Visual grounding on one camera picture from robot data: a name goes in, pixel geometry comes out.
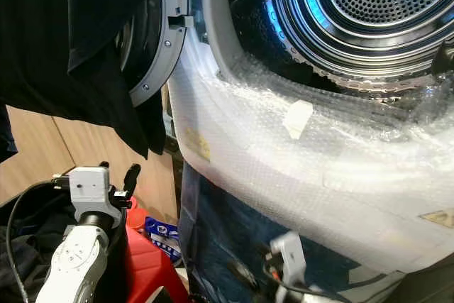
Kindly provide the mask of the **dark clothes pile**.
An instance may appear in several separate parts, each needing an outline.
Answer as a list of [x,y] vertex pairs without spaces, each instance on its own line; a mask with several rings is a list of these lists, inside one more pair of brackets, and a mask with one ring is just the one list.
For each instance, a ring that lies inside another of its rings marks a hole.
[[[14,212],[10,232],[13,260],[29,302],[34,303],[48,270],[55,249],[62,243],[65,229],[74,225],[74,209],[27,209]],[[23,303],[18,284],[13,278],[2,231],[0,303]]]

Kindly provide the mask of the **blue and white packet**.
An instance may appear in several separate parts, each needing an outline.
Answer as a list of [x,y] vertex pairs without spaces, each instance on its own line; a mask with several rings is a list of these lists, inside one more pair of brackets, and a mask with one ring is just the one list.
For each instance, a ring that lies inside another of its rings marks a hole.
[[153,244],[168,255],[173,264],[178,264],[182,260],[177,226],[156,221],[152,216],[147,216],[145,218],[145,234]]

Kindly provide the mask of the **wooden cabinet panel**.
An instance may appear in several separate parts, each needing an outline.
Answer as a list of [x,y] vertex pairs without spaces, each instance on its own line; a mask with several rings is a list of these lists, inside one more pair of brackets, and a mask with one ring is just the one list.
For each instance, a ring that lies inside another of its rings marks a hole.
[[17,153],[0,164],[0,202],[8,202],[33,183],[76,166],[107,161],[111,183],[122,186],[132,164],[142,167],[134,196],[138,205],[158,221],[177,223],[172,157],[134,153],[109,127],[61,119],[9,107]]

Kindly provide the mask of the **yellow warning label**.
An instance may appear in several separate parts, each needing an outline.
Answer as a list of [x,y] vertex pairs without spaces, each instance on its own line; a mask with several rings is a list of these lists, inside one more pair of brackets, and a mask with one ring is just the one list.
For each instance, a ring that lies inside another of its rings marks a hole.
[[424,221],[429,221],[445,228],[454,229],[454,208],[435,210],[419,216]]
[[184,134],[184,137],[181,138],[181,141],[187,145],[188,150],[196,153],[206,161],[210,160],[210,146],[201,132],[194,130],[194,128],[185,128],[182,134]]

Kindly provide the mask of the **red plastic stool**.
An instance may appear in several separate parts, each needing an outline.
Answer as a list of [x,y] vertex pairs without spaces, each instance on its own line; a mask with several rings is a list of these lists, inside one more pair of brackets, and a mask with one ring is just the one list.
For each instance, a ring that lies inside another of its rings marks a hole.
[[148,303],[159,287],[164,287],[175,303],[191,303],[184,283],[165,252],[131,228],[126,229],[126,237],[130,286],[126,303]]

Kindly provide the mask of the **dark laundry basket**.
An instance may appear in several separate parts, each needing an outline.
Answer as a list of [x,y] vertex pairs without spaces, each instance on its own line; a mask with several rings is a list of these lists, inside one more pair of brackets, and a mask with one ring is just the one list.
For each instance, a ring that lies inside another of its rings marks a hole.
[[29,187],[25,194],[20,195],[15,199],[11,199],[9,203],[4,204],[0,210],[2,223],[0,238],[2,236],[2,231],[4,231],[4,238],[6,238],[4,245],[7,249],[7,257],[9,257],[10,264],[13,260],[13,251],[11,246],[12,238],[10,237],[10,232],[13,229],[12,223],[14,219],[14,212],[16,212],[19,208],[54,210],[57,208],[72,208],[72,203],[69,195],[62,192],[62,190],[54,189],[54,186],[48,183],[39,182],[32,187]]

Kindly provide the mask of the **grey round washer door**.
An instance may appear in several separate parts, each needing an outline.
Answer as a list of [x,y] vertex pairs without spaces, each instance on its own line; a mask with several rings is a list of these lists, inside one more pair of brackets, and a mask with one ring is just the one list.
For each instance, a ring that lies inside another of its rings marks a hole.
[[170,78],[192,22],[190,0],[145,0],[116,36],[133,107],[152,98]]

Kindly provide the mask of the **white tape piece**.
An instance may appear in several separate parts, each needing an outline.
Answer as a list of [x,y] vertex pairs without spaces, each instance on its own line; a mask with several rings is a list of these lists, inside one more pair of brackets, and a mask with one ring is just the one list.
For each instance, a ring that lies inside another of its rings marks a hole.
[[314,115],[314,105],[308,101],[295,101],[283,115],[282,125],[292,140],[299,140],[309,118]]

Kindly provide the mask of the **black hanging garment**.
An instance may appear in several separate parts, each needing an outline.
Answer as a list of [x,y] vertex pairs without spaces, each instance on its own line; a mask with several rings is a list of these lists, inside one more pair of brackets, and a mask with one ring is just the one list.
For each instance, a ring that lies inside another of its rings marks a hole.
[[159,88],[134,106],[114,39],[145,0],[1,0],[5,105],[113,128],[146,158],[165,149]]

